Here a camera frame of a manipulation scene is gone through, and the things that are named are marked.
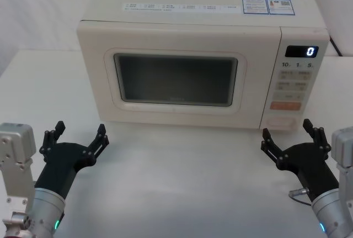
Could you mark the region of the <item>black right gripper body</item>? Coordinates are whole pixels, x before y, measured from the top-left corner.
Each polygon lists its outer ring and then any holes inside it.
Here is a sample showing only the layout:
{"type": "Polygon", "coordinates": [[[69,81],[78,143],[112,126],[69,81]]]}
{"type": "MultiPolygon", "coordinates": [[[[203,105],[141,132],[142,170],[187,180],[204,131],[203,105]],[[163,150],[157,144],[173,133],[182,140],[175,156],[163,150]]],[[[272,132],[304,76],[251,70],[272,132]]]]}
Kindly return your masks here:
{"type": "Polygon", "coordinates": [[[326,160],[330,145],[317,146],[313,142],[297,144],[284,150],[279,157],[279,170],[294,173],[308,197],[314,201],[325,192],[339,188],[339,182],[326,160]]]}

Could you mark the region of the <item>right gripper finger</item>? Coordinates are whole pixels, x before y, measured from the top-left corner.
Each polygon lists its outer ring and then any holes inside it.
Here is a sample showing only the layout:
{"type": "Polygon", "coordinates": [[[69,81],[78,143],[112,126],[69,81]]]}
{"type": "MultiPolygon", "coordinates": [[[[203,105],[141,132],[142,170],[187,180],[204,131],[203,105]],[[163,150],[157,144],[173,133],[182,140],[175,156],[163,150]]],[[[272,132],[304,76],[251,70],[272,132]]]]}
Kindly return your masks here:
{"type": "Polygon", "coordinates": [[[263,129],[261,150],[275,163],[279,170],[288,170],[289,156],[274,143],[267,128],[263,129]]]}
{"type": "Polygon", "coordinates": [[[310,135],[314,144],[318,146],[319,149],[321,149],[324,153],[331,151],[331,146],[328,144],[323,127],[316,128],[309,119],[304,119],[303,128],[310,135]]]}

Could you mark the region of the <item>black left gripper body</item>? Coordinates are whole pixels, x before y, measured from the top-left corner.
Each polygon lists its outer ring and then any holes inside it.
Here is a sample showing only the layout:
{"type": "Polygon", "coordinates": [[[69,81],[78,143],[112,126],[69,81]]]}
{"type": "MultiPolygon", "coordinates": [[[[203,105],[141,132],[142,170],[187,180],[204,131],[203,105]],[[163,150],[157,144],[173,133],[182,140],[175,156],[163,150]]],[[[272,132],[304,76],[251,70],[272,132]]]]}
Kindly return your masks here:
{"type": "Polygon", "coordinates": [[[89,149],[86,146],[62,142],[42,147],[45,167],[35,183],[35,188],[50,190],[66,199],[77,173],[90,166],[89,149]]]}

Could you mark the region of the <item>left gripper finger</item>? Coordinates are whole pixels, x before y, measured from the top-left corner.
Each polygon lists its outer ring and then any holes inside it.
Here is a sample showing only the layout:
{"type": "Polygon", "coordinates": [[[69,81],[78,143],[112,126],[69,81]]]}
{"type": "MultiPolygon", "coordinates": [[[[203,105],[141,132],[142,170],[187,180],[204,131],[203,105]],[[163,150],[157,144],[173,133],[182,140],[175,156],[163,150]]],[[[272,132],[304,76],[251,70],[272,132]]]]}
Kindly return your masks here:
{"type": "Polygon", "coordinates": [[[97,162],[97,158],[109,145],[109,139],[106,134],[106,128],[104,124],[100,124],[98,127],[97,134],[90,145],[82,152],[84,167],[94,166],[97,162]]]}
{"type": "Polygon", "coordinates": [[[64,122],[58,121],[53,130],[45,131],[42,146],[39,148],[39,153],[42,154],[44,161],[47,161],[49,153],[52,151],[53,147],[57,144],[57,141],[59,137],[63,134],[65,128],[66,127],[64,122]]]}

